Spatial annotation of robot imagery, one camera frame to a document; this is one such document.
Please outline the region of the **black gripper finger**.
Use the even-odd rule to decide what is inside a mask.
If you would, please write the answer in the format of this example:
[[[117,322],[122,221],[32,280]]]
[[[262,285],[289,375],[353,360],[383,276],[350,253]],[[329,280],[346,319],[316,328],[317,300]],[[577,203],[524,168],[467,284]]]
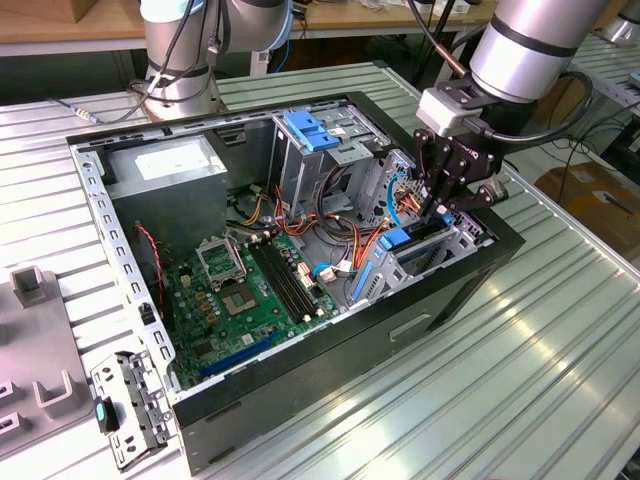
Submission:
[[[475,192],[465,189],[444,202],[449,212],[470,212],[488,208],[496,202],[496,191],[489,185],[481,185]]]
[[[442,150],[435,135],[430,130],[424,128],[416,129],[413,133],[413,141],[414,167],[412,169],[412,179],[421,181],[426,191],[420,206],[419,216],[421,219],[430,219],[437,208],[436,193],[446,157],[440,156]]]

